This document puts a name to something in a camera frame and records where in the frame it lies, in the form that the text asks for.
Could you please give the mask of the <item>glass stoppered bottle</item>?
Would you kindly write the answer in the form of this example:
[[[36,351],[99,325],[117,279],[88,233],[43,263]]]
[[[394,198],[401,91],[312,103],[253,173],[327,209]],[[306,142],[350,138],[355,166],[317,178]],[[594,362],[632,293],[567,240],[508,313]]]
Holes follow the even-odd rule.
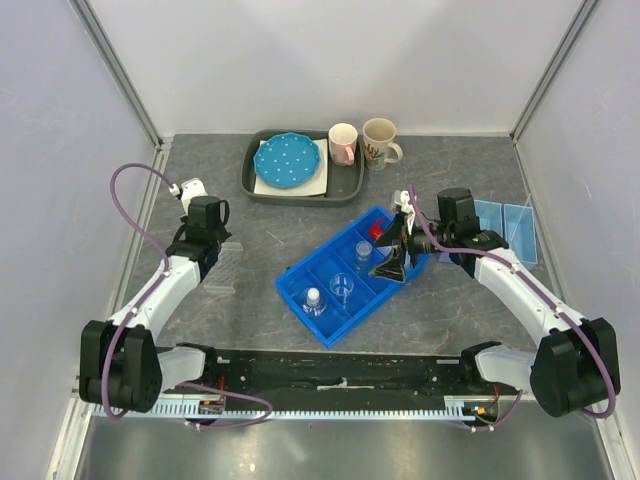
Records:
[[[369,270],[373,247],[366,241],[359,241],[355,246],[355,270],[358,274],[366,273]]]

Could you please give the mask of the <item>clear glass beaker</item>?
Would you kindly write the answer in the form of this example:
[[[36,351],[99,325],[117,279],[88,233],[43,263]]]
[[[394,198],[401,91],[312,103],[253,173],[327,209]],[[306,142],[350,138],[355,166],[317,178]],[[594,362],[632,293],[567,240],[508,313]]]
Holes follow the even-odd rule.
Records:
[[[354,279],[345,272],[336,273],[329,281],[329,291],[345,307],[354,290]]]

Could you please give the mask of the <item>round glass flask white stopper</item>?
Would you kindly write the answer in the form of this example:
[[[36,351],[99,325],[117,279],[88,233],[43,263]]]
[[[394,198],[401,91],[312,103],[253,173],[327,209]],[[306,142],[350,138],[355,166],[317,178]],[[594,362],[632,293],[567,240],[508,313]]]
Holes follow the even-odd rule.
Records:
[[[304,314],[312,320],[324,319],[328,312],[326,299],[316,287],[305,290],[301,295],[300,306]]]

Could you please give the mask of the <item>clear glass stirring rod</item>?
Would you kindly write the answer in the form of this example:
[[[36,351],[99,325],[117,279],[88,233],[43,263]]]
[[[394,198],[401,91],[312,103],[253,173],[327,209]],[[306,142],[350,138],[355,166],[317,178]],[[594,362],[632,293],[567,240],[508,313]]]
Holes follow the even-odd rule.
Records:
[[[515,223],[514,230],[513,230],[513,232],[512,232],[512,237],[511,237],[511,239],[512,239],[512,240],[513,240],[513,238],[515,237],[515,235],[516,235],[516,233],[517,233],[517,231],[518,231],[518,229],[519,229],[519,227],[520,227],[520,225],[521,225],[521,223],[522,223],[522,219],[523,219],[523,216],[524,216],[525,212],[526,212],[526,211],[527,211],[527,209],[529,208],[529,203],[530,203],[530,201],[531,201],[531,198],[532,198],[532,194],[531,194],[531,193],[529,193],[529,194],[527,195],[527,197],[526,197],[525,203],[521,206],[519,216],[518,216],[518,218],[517,218],[517,221],[516,221],[516,223]]]

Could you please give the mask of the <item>white wash bottle red cap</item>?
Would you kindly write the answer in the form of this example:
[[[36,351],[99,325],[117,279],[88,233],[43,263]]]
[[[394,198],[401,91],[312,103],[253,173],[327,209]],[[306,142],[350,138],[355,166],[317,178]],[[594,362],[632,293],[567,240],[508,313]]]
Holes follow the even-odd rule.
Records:
[[[371,237],[372,245],[383,255],[388,255],[391,251],[390,246],[378,246],[376,241],[377,239],[387,230],[390,225],[390,219],[386,216],[383,216],[376,220],[373,225],[371,225],[368,229],[368,234]]]

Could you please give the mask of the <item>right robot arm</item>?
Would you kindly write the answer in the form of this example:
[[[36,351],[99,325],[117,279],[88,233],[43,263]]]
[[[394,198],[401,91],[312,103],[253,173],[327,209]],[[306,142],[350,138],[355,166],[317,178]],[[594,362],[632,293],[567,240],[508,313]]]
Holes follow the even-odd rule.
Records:
[[[554,418],[574,411],[611,416],[621,390],[613,326],[604,318],[589,320],[559,300],[499,233],[482,228],[468,189],[442,190],[437,202],[439,217],[430,220],[413,188],[393,193],[393,220],[374,239],[389,252],[370,276],[404,283],[422,256],[448,254],[507,307],[536,346],[527,353],[491,341],[465,349],[457,371],[465,391],[477,394],[499,383],[532,393]]]

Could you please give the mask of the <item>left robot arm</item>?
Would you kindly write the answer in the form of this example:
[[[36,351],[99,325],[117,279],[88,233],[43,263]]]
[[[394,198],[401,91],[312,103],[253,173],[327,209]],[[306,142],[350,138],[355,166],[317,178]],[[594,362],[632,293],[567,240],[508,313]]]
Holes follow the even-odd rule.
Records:
[[[208,393],[219,382],[215,349],[182,343],[158,348],[156,340],[185,297],[206,278],[231,236],[229,204],[215,196],[190,201],[187,214],[154,275],[106,321],[91,320],[80,341],[79,396],[116,418],[148,412],[159,395],[187,383]]]

